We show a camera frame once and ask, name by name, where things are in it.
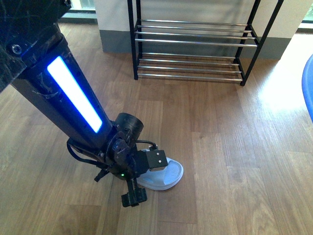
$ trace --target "blue object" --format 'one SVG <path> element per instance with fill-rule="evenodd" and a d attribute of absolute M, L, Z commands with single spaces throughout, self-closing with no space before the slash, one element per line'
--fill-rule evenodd
<path fill-rule="evenodd" d="M 90 127 L 95 133 L 98 133 L 102 125 L 102 120 L 90 104 L 63 59 L 58 56 L 47 66 L 47 69 Z"/>
<path fill-rule="evenodd" d="M 313 55 L 309 58 L 303 70 L 302 92 L 313 121 Z"/>

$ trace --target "black cylindrical motor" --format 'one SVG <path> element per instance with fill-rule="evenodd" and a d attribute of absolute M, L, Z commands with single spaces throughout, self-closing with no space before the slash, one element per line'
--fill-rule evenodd
<path fill-rule="evenodd" d="M 123 131 L 130 130 L 132 132 L 132 141 L 136 141 L 143 129 L 143 123 L 133 115 L 120 113 L 115 123 L 120 126 Z"/>

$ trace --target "chrome rod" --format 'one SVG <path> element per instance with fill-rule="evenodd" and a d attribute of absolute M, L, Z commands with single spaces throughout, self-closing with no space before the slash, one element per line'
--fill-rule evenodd
<path fill-rule="evenodd" d="M 143 34 L 143 35 L 166 35 L 166 36 L 192 36 L 192 37 L 205 37 L 205 38 L 228 38 L 228 39 L 242 39 L 254 40 L 255 37 L 241 37 L 241 36 L 230 36 L 230 35 L 214 35 L 214 34 L 193 34 L 193 33 L 154 33 L 154 32 L 139 32 L 136 31 L 136 34 Z"/>
<path fill-rule="evenodd" d="M 169 54 L 169 53 L 153 53 L 153 52 L 144 52 L 144 55 L 169 55 L 169 56 L 188 56 L 188 57 L 205 57 L 205 58 L 218 58 L 218 59 L 236 59 L 236 57 L 227 57 L 227 56 L 212 56 L 212 55 L 183 55 L 183 54 Z"/>
<path fill-rule="evenodd" d="M 140 61 L 148 61 L 148 62 L 166 62 L 166 63 L 188 63 L 188 64 L 199 64 L 199 65 L 239 66 L 239 64 L 213 63 L 213 62 L 198 62 L 198 61 L 156 60 L 156 59 L 139 59 L 139 60 L 140 60 Z"/>
<path fill-rule="evenodd" d="M 212 45 L 223 47 L 258 47 L 253 44 L 240 44 L 240 43 L 207 43 L 207 42 L 190 42 L 190 41 L 174 41 L 174 40 L 158 40 L 158 39 L 135 39 L 137 42 L 149 42 L 149 43 L 182 43 L 182 44 L 196 44 L 196 45 Z"/>
<path fill-rule="evenodd" d="M 163 20 L 141 20 L 141 22 L 156 22 L 156 23 L 179 23 L 179 24 L 206 24 L 206 25 L 224 25 L 224 26 L 248 26 L 242 23 L 213 23 L 213 22 L 192 22 L 192 21 L 163 21 Z"/>
<path fill-rule="evenodd" d="M 232 32 L 232 33 L 251 33 L 252 30 L 235 30 L 235 29 L 213 29 L 213 28 L 189 28 L 189 27 L 173 27 L 173 26 L 151 26 L 138 25 L 138 28 L 166 28 L 166 29 L 182 29 L 182 30 L 198 30 L 198 31 L 213 31 L 213 32 Z"/>
<path fill-rule="evenodd" d="M 187 68 L 172 68 L 172 67 L 155 67 L 155 66 L 138 66 L 143 69 L 157 70 L 179 70 L 179 71 L 201 71 L 201 72 L 221 72 L 221 73 L 241 73 L 241 71 L 222 71 L 222 70 L 204 70 L 204 69 L 187 69 Z"/>
<path fill-rule="evenodd" d="M 148 73 L 138 73 L 138 76 L 170 77 L 170 78 L 191 78 L 191 79 L 198 79 L 198 80 L 242 82 L 241 78 L 224 78 L 224 77 L 220 77 L 220 78 L 219 77 L 195 77 L 195 76 L 163 75 L 163 74 L 148 74 Z"/>

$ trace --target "scratched black surface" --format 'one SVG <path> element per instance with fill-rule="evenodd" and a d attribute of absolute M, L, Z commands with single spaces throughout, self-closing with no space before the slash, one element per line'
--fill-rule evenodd
<path fill-rule="evenodd" d="M 27 68 L 38 39 L 69 9 L 65 0 L 0 0 L 0 92 Z"/>

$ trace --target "white wall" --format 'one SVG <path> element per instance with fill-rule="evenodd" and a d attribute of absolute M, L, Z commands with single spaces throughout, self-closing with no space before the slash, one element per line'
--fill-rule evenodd
<path fill-rule="evenodd" d="M 253 0 L 141 0 L 143 19 L 246 23 Z M 264 32 L 277 0 L 262 0 L 254 28 Z M 312 0 L 285 0 L 269 37 L 291 38 Z M 100 30 L 129 31 L 126 0 L 95 0 Z"/>

